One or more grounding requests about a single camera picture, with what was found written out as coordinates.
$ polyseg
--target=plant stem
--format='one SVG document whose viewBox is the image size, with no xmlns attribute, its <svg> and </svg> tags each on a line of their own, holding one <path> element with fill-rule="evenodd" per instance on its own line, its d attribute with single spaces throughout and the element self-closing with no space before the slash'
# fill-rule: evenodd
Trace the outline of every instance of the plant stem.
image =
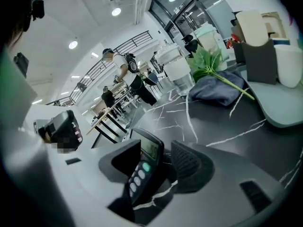
<svg viewBox="0 0 303 227">
<path fill-rule="evenodd" d="M 227 80 L 226 78 L 220 76 L 219 74 L 217 74 L 216 72 L 210 72 L 210 74 L 216 78 L 218 78 L 219 80 L 221 80 L 222 82 L 230 85 L 231 87 L 239 90 L 241 93 L 245 94 L 246 96 L 248 96 L 250 99 L 255 100 L 255 98 L 250 95 L 249 93 L 245 92 L 242 88 L 238 87 L 237 85 L 233 84 L 232 82 L 230 82 L 229 80 Z"/>
</svg>

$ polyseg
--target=black marble countertop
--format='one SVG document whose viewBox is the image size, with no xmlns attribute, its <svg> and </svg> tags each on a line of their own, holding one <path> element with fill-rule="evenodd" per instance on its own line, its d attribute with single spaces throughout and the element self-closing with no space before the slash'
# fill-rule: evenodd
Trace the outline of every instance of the black marble countertop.
<svg viewBox="0 0 303 227">
<path fill-rule="evenodd" d="M 153 133 L 168 150 L 172 140 L 180 140 L 238 154 L 248 158 L 285 188 L 290 185 L 301 166 L 303 125 L 276 128 L 267 122 L 258 102 L 245 95 L 223 107 L 179 96 L 169 82 L 165 84 L 171 90 L 134 127 Z M 173 181 L 164 184 L 150 202 L 134 208 L 136 216 L 147 218 L 149 214 L 142 212 L 146 207 L 149 211 L 161 211 L 164 206 L 159 206 L 156 201 L 175 185 L 177 182 Z"/>
</svg>

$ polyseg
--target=metal railing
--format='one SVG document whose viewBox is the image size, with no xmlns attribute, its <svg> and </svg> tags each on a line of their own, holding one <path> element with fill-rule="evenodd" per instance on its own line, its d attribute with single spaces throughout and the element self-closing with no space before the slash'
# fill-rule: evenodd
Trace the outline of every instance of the metal railing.
<svg viewBox="0 0 303 227">
<path fill-rule="evenodd" d="M 124 54 L 127 52 L 133 52 L 135 48 L 137 48 L 140 45 L 143 45 L 144 43 L 152 40 L 152 37 L 149 33 L 149 31 L 145 31 L 139 35 L 136 35 L 135 37 L 127 40 L 123 44 L 119 45 L 115 49 L 113 49 L 114 52 L 118 52 L 120 54 Z M 86 74 L 85 76 L 80 80 L 80 82 L 77 83 L 77 86 L 70 94 L 71 100 L 75 103 L 79 97 L 82 95 L 82 93 L 90 86 L 90 84 L 97 79 L 97 77 L 108 67 L 113 65 L 113 62 L 106 62 L 104 63 L 102 60 L 99 60 Z"/>
<path fill-rule="evenodd" d="M 55 101 L 52 101 L 46 105 L 69 107 L 74 104 L 75 104 L 75 102 L 72 100 L 72 98 L 70 96 L 66 96 L 66 97 L 57 99 Z"/>
</svg>

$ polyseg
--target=card reader screen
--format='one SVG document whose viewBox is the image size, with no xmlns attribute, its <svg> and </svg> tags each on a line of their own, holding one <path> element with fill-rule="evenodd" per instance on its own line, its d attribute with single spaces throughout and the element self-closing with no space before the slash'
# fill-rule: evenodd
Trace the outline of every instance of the card reader screen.
<svg viewBox="0 0 303 227">
<path fill-rule="evenodd" d="M 153 160 L 156 159 L 158 153 L 158 145 L 148 138 L 145 138 L 143 135 L 138 134 L 137 132 L 132 132 L 132 139 L 141 140 L 141 150 L 143 150 L 147 155 L 149 155 Z"/>
</svg>

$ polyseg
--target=black backpack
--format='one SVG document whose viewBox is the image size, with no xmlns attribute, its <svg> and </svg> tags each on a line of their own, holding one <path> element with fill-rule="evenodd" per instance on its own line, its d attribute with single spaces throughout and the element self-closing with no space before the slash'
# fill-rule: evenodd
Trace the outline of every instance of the black backpack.
<svg viewBox="0 0 303 227">
<path fill-rule="evenodd" d="M 128 70 L 131 72 L 131 73 L 136 73 L 136 72 L 140 72 L 139 71 L 139 68 L 137 66 L 137 63 L 136 61 L 134 60 L 134 58 L 136 58 L 133 54 L 131 53 L 125 53 L 124 55 L 124 58 L 126 59 L 127 61 L 127 65 L 128 65 Z"/>
</svg>

